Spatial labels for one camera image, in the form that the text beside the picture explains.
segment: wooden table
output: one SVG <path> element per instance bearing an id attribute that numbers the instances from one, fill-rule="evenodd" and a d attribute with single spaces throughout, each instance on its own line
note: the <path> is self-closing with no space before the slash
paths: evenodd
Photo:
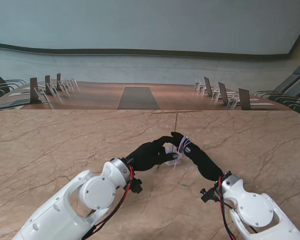
<path id="1" fill-rule="evenodd" d="M 189 136 L 223 172 L 239 175 L 247 191 L 271 196 L 300 230 L 300 116 L 294 111 L 21 109 L 0 113 L 0 240 L 10 240 L 81 171 L 100 173 L 111 158 L 173 130 Z M 200 199 L 200 190 L 214 182 L 187 157 L 174 173 L 162 164 L 137 178 L 143 191 L 130 192 L 89 240 L 229 239 L 219 203 Z M 122 194 L 118 189 L 115 204 Z"/>
<path id="2" fill-rule="evenodd" d="M 98 83 L 78 82 L 74 92 L 69 95 L 59 92 L 60 98 L 48 96 L 49 104 L 26 105 L 23 109 L 95 109 L 95 110 L 116 110 L 126 86 L 147 86 L 158 103 L 161 110 L 225 110 L 226 106 L 222 101 L 211 102 L 207 94 L 199 94 L 194 91 L 193 85 L 183 84 L 151 84 L 151 83 Z M 21 86 L 11 93 L 26 92 L 22 90 L 29 87 L 29 84 Z M 17 99 L 27 98 L 27 95 L 9 97 L 10 93 L 0 98 L 0 103 Z M 290 108 L 282 104 L 261 98 L 263 103 L 273 103 L 273 106 L 253 106 L 253 109 L 285 110 Z"/>

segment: beige marble surface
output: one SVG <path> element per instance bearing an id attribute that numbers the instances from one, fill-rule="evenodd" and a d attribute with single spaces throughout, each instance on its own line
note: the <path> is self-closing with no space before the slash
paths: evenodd
<path id="1" fill-rule="evenodd" d="M 0 113 L 0 239 L 79 172 L 100 172 L 140 144 L 175 128 L 248 191 L 269 194 L 300 230 L 300 117 L 292 111 L 8 110 Z M 203 203 L 205 180 L 183 158 L 173 168 L 137 173 L 117 214 L 91 239 L 228 239 L 217 203 Z M 238 235 L 232 223 L 229 224 Z"/>

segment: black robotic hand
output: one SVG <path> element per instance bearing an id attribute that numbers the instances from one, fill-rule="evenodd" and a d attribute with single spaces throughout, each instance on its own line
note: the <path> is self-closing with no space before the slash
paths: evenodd
<path id="1" fill-rule="evenodd" d="M 171 135 L 172 138 L 167 138 L 166 140 L 178 148 L 184 136 L 179 132 L 171 132 Z M 211 158 L 194 143 L 187 144 L 184 154 L 197 165 L 199 172 L 204 178 L 217 181 L 219 176 L 224 175 Z"/>
<path id="2" fill-rule="evenodd" d="M 135 171 L 146 171 L 155 165 L 177 159 L 177 153 L 166 153 L 163 147 L 165 143 L 170 143 L 172 139 L 170 136 L 162 136 L 153 142 L 146 142 L 130 153 L 126 159 Z"/>

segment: gray wall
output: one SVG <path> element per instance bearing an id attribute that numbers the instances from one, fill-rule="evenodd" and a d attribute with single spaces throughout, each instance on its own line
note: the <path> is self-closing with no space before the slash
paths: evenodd
<path id="1" fill-rule="evenodd" d="M 280 61 L 238 61 L 191 57 L 128 55 L 47 55 L 0 49 L 3 79 L 45 75 L 75 76 L 79 81 L 105 83 L 193 84 L 207 76 L 212 84 L 251 91 L 273 89 L 300 64 L 300 43 L 291 59 Z"/>
<path id="2" fill-rule="evenodd" d="M 300 0 L 0 0 L 0 43 L 286 54 Z"/>

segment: white object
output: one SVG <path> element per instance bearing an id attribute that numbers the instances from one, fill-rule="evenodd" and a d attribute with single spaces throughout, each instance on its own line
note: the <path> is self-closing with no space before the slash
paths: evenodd
<path id="1" fill-rule="evenodd" d="M 19 96 L 19 95 L 30 95 L 30 92 L 16 92 L 9 95 L 9 97 Z"/>
<path id="2" fill-rule="evenodd" d="M 230 175 L 222 182 L 224 200 L 234 203 L 230 210 L 233 223 L 246 240 L 300 240 L 300 231 L 267 194 L 247 192 L 243 180 Z M 274 218 L 278 224 L 258 233 L 249 233 L 243 223 L 252 227 L 266 227 Z"/>
<path id="3" fill-rule="evenodd" d="M 258 102 L 258 103 L 250 103 L 251 106 L 273 106 L 273 103 L 269 102 Z"/>
<path id="4" fill-rule="evenodd" d="M 109 210 L 117 187 L 129 179 L 128 167 L 118 158 L 106 162 L 99 176 L 89 170 L 79 173 L 30 216 L 13 240 L 80 240 Z M 88 217 L 78 215 L 69 203 L 77 189 L 81 201 L 96 210 Z"/>
<path id="5" fill-rule="evenodd" d="M 169 154 L 169 153 L 176 153 L 177 154 L 178 149 L 173 144 L 170 144 L 169 146 L 167 146 L 165 148 L 165 153 L 166 154 Z M 168 166 L 174 166 L 175 164 L 180 164 L 181 161 L 182 161 L 182 157 L 183 157 L 183 154 L 179 152 L 178 158 L 176 160 L 166 161 L 165 163 Z"/>

